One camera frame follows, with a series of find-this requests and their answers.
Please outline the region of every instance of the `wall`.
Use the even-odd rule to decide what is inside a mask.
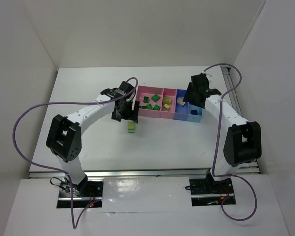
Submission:
[[[12,144],[17,117],[31,105],[49,100],[56,69],[24,13],[14,0],[0,0],[0,235],[29,166]],[[18,143],[32,158],[45,109],[22,122]]]
[[[23,0],[57,67],[233,62],[265,0]]]
[[[295,236],[295,0],[265,3],[235,65],[242,112],[262,127],[261,167]]]

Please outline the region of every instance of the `white table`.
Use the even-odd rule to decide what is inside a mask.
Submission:
[[[133,76],[140,85],[187,89],[190,76],[205,68],[61,68],[50,101],[92,101],[102,90],[118,87],[122,80]],[[211,87],[224,93],[226,85],[220,67],[208,73],[213,76],[209,77]],[[50,123],[56,114],[67,115],[80,108],[74,105],[48,107],[33,158],[35,162],[60,168],[45,144]],[[79,158],[85,171],[210,168],[216,134],[217,120],[206,111],[200,123],[139,117],[134,134],[128,133],[126,121],[119,123],[107,115],[82,136]],[[225,134],[222,132],[221,140],[225,140]],[[30,171],[46,170],[32,165]]]
[[[184,189],[188,177],[105,179],[103,208],[88,209],[72,229],[70,209],[56,209],[58,188],[48,179],[22,180],[6,226],[5,236],[288,236],[268,175],[244,176],[255,188],[258,208],[246,222],[224,216],[220,206],[191,206]],[[232,178],[236,205],[225,210],[233,217],[248,216],[252,192]],[[75,217],[81,209],[75,209]]]

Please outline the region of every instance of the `cable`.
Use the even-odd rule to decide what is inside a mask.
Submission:
[[[215,174],[215,166],[216,166],[216,161],[217,161],[218,147],[219,147],[219,143],[220,143],[221,128],[222,128],[222,109],[223,109],[223,102],[222,102],[222,101],[223,101],[223,98],[224,98],[227,94],[229,94],[230,92],[234,91],[234,90],[240,85],[240,83],[241,83],[241,81],[242,81],[242,74],[241,74],[241,72],[240,72],[235,66],[233,66],[233,65],[231,65],[231,64],[227,64],[227,63],[219,63],[219,64],[212,65],[212,66],[208,67],[207,69],[205,69],[205,70],[203,71],[203,73],[206,72],[206,71],[208,71],[208,70],[210,70],[210,69],[213,68],[213,67],[220,66],[220,65],[226,65],[226,66],[229,66],[229,67],[233,68],[234,70],[236,70],[237,73],[239,74],[239,82],[238,82],[233,88],[231,88],[230,90],[228,90],[226,93],[224,93],[224,94],[221,96],[221,101],[220,101],[220,114],[219,114],[219,119],[218,119],[218,129],[217,129],[217,137],[216,137],[216,145],[215,145],[215,154],[214,154],[213,167],[212,167],[212,175],[213,175],[214,177],[231,177],[231,176],[234,176],[234,177],[237,177],[237,178],[239,178],[239,179],[245,181],[245,182],[248,184],[248,186],[251,188],[251,191],[252,191],[252,193],[253,193],[253,195],[254,195],[254,199],[255,199],[255,208],[254,208],[253,212],[252,212],[248,217],[243,218],[243,219],[236,219],[236,218],[231,217],[230,215],[228,215],[228,214],[225,212],[224,207],[223,207],[223,203],[224,203],[228,198],[230,198],[230,197],[228,197],[228,198],[224,198],[224,200],[223,200],[222,203],[221,203],[222,211],[223,211],[223,213],[224,213],[228,218],[230,218],[230,219],[232,219],[232,220],[234,220],[234,221],[245,221],[245,220],[249,220],[251,217],[253,217],[254,214],[256,213],[256,210],[257,210],[257,204],[258,204],[258,203],[257,203],[257,196],[256,196],[256,192],[255,192],[254,188],[251,186],[251,184],[250,184],[247,180],[245,180],[245,179],[244,179],[243,177],[241,177],[241,176],[233,175],[233,174],[225,174],[225,175],[216,175],[216,174]]]
[[[24,111],[20,117],[16,120],[15,124],[14,124],[14,127],[13,127],[13,132],[12,132],[12,140],[13,140],[13,145],[17,151],[17,153],[25,160],[27,161],[28,163],[30,163],[31,165],[35,165],[35,166],[38,166],[38,167],[42,167],[42,168],[46,168],[46,169],[50,169],[50,170],[55,170],[55,171],[59,171],[59,172],[63,172],[65,174],[67,174],[68,178],[69,178],[69,183],[70,183],[70,205],[71,205],[71,218],[72,218],[72,226],[74,229],[77,228],[78,226],[78,223],[79,223],[79,220],[80,220],[80,217],[81,215],[83,214],[83,212],[89,207],[91,206],[92,204],[98,202],[99,200],[95,200],[93,202],[91,202],[90,204],[87,204],[86,207],[81,211],[80,215],[78,216],[78,219],[77,219],[77,222],[76,224],[74,223],[74,212],[73,212],[73,184],[72,184],[72,179],[71,179],[71,176],[70,174],[65,171],[65,170],[62,170],[60,168],[56,168],[56,167],[52,167],[52,166],[47,166],[47,165],[42,165],[42,164],[38,164],[38,163],[35,163],[33,162],[32,160],[29,160],[27,157],[25,157],[23,155],[23,153],[20,151],[17,143],[16,143],[16,128],[18,127],[18,124],[20,123],[21,119],[28,113],[30,112],[31,110],[35,109],[35,108],[38,108],[38,107],[42,107],[42,106],[49,106],[49,105],[59,105],[59,104],[72,104],[72,105],[97,105],[97,104],[106,104],[106,103],[110,103],[110,102],[115,102],[115,101],[118,101],[118,100],[121,100],[121,99],[124,99],[126,98],[127,96],[131,95],[136,87],[138,86],[138,79],[135,78],[135,77],[131,77],[130,79],[127,80],[127,82],[129,82],[130,80],[135,80],[136,81],[136,85],[134,86],[134,88],[127,94],[125,94],[124,96],[121,96],[119,98],[116,98],[116,99],[112,99],[112,100],[108,100],[108,101],[102,101],[102,102],[46,102],[46,103],[41,103],[41,104],[37,104],[35,106],[32,106],[30,108],[28,108],[26,111]]]

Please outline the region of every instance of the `white panel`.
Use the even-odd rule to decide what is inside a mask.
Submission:
[[[81,217],[76,230],[72,229],[70,210],[56,209],[58,189],[50,186],[48,179],[23,180],[4,235],[287,236],[268,176],[244,177],[251,182],[258,197],[256,215],[246,222],[229,220],[223,215],[220,206],[190,204],[184,210],[173,206],[172,212],[99,213],[96,209],[89,209]],[[253,210],[251,190],[240,179],[234,178],[233,186],[237,204],[227,205],[225,209],[232,216],[246,217]],[[145,198],[145,194],[143,191],[138,197]],[[81,209],[74,211],[77,217]]]
[[[187,89],[190,76],[205,67],[114,67],[61,68],[50,101],[93,101],[106,88],[118,87],[122,80],[136,76],[140,85]],[[211,86],[226,92],[219,67],[210,71]],[[59,167],[46,147],[52,118],[67,115],[81,106],[49,106],[37,143],[34,161]],[[136,132],[129,134],[127,122],[111,120],[107,115],[92,125],[82,136],[79,154],[83,170],[148,170],[210,168],[214,157],[217,120],[203,111],[200,123],[139,117]],[[31,166],[31,171],[46,171]]]
[[[3,235],[20,178],[29,165],[14,150],[12,128],[29,106],[48,100],[56,69],[15,0],[0,0],[0,236]],[[20,124],[18,143],[32,158],[45,110]]]
[[[189,177],[105,178],[106,212],[167,212],[190,208]]]
[[[23,0],[57,67],[233,62],[265,0]]]
[[[266,2],[235,65],[243,115],[261,125],[261,168],[295,236],[295,0]]]

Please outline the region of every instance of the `gray wall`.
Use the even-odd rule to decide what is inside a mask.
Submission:
[[[57,67],[234,62],[265,0],[23,0]]]
[[[3,234],[19,181],[29,168],[12,144],[12,128],[29,106],[49,100],[56,69],[26,18],[24,6],[0,0],[0,235]],[[45,109],[21,123],[18,143],[32,158]]]
[[[295,236],[295,0],[267,0],[235,65],[243,114],[262,128],[261,167]]]

